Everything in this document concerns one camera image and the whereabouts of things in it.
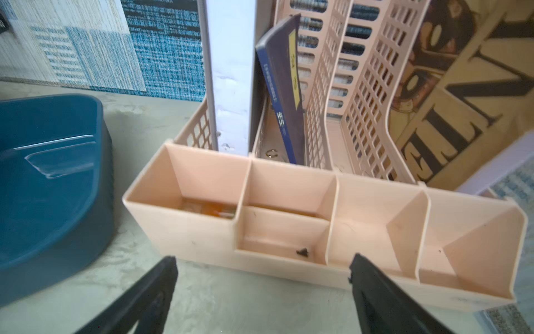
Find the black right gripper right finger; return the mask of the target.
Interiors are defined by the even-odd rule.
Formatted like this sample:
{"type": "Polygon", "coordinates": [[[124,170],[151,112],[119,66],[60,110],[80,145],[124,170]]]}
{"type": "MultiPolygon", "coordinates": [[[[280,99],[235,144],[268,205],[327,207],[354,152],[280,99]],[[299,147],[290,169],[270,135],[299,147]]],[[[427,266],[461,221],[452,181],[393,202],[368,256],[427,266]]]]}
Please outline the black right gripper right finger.
{"type": "Polygon", "coordinates": [[[362,333],[452,332],[359,253],[349,283],[362,333]]]}

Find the teal plastic bin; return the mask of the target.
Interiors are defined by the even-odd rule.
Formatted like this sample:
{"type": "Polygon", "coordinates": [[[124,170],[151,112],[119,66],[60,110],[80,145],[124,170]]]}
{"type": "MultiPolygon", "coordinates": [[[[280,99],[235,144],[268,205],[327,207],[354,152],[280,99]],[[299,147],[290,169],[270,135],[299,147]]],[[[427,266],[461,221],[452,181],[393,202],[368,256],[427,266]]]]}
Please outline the teal plastic bin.
{"type": "Polygon", "coordinates": [[[114,230],[113,143],[101,101],[2,101],[1,304],[77,274],[114,230]]]}

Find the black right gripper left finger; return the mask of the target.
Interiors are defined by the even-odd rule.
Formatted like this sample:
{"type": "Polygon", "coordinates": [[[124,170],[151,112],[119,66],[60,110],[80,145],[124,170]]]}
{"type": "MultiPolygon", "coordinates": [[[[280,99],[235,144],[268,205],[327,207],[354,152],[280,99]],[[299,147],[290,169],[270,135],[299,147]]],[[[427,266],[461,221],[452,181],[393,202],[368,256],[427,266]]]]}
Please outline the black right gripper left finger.
{"type": "Polygon", "coordinates": [[[120,298],[77,332],[164,332],[178,275],[176,258],[165,256],[120,298]]]}

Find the white binder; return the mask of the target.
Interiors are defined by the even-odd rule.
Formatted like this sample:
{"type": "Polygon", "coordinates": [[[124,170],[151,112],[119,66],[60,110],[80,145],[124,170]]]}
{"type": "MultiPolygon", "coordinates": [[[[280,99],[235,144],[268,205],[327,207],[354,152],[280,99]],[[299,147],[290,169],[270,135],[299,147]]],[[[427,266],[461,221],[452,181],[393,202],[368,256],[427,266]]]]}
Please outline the white binder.
{"type": "Polygon", "coordinates": [[[255,63],[255,1],[197,3],[216,149],[248,156],[255,63]]]}

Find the pink desk organizer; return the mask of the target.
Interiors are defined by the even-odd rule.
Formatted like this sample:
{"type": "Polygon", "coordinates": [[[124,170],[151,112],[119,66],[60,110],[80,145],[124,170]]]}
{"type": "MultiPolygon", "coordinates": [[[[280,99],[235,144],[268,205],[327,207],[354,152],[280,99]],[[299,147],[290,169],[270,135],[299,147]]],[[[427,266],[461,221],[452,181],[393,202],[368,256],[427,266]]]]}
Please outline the pink desk organizer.
{"type": "Polygon", "coordinates": [[[513,303],[523,210],[511,200],[415,184],[389,141],[382,114],[406,47],[372,35],[372,59],[349,91],[339,134],[327,134],[351,6],[335,1],[317,15],[326,30],[305,90],[304,166],[260,153],[270,100],[249,157],[213,150],[203,102],[140,172],[126,208],[161,253],[182,260],[346,289],[360,254],[423,304],[476,312],[513,303]]]}

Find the lilac folder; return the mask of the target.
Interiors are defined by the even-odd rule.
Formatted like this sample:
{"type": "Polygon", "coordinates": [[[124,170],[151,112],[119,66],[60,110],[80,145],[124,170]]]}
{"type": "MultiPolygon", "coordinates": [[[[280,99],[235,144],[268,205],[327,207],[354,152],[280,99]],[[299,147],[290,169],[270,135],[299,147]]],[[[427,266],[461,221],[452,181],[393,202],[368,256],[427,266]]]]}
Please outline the lilac folder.
{"type": "Polygon", "coordinates": [[[469,195],[481,195],[488,188],[499,182],[533,158],[533,130],[529,130],[508,148],[483,165],[470,178],[461,184],[456,192],[469,195]]]}

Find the dark blue book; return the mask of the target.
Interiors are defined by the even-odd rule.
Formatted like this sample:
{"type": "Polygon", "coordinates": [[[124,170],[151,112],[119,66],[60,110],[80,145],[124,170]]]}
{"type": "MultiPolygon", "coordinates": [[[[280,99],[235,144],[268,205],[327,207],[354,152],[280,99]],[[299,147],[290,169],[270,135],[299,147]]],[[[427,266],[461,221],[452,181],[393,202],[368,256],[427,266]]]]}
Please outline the dark blue book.
{"type": "Polygon", "coordinates": [[[298,76],[301,15],[279,21],[255,46],[289,163],[305,165],[305,122],[298,76]]]}

